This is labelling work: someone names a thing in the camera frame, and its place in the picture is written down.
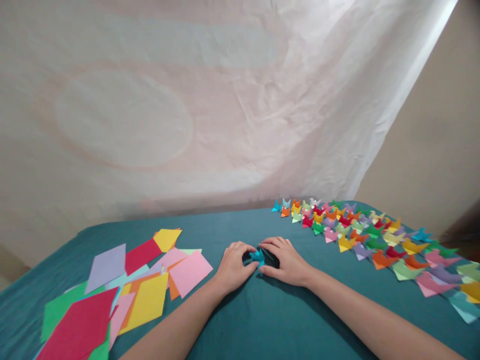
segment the green tablecloth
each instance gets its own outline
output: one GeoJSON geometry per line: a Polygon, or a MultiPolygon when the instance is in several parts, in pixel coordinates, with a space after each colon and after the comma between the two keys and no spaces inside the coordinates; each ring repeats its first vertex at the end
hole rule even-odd
{"type": "MultiPolygon", "coordinates": [[[[202,248],[214,268],[202,284],[214,275],[231,242],[256,246],[267,237],[282,236],[290,239],[310,264],[404,317],[467,359],[480,359],[480,332],[467,325],[445,298],[424,298],[414,281],[398,282],[390,269],[376,271],[368,260],[357,261],[353,252],[340,253],[336,243],[325,243],[322,235],[314,236],[311,229],[292,224],[291,217],[281,218],[270,208],[113,222],[85,229],[0,294],[0,359],[29,360],[37,353],[44,305],[87,280],[95,255],[123,243],[129,251],[158,229],[179,227],[183,232],[176,246],[202,248]]],[[[170,301],[167,293],[163,316],[120,336],[109,358],[118,359],[182,301],[170,301]]],[[[190,359],[209,360],[245,357],[375,359],[312,293],[260,277],[258,271],[221,303],[189,355],[190,359]]]]}

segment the beige wall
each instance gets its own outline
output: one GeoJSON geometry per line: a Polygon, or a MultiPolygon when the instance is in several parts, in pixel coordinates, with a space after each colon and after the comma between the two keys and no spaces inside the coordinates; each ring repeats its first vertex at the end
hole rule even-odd
{"type": "Polygon", "coordinates": [[[437,237],[480,198],[480,2],[460,0],[356,200],[437,237]]]}

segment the left hand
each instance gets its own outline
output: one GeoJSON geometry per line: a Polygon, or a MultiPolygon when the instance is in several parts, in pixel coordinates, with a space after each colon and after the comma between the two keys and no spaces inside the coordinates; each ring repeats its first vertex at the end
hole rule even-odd
{"type": "Polygon", "coordinates": [[[237,289],[255,272],[259,262],[253,261],[244,266],[242,256],[246,252],[255,253],[256,251],[256,248],[242,241],[232,242],[225,249],[220,266],[212,278],[212,281],[219,286],[219,290],[225,295],[237,289]]]}

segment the forearm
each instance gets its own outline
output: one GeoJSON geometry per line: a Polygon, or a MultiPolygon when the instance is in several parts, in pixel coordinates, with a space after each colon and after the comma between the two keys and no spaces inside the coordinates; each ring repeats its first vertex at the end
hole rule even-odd
{"type": "Polygon", "coordinates": [[[381,360],[463,359],[423,330],[322,271],[305,287],[316,294],[381,360]]]}
{"type": "Polygon", "coordinates": [[[137,342],[121,360],[185,359],[225,295],[215,280],[210,280],[137,342]]]}

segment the wrinkled white fabric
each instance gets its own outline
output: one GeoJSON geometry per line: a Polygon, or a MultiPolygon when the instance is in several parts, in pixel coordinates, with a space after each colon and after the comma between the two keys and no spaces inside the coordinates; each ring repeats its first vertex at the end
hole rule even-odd
{"type": "Polygon", "coordinates": [[[2,242],[352,199],[455,3],[2,1],[2,242]]]}

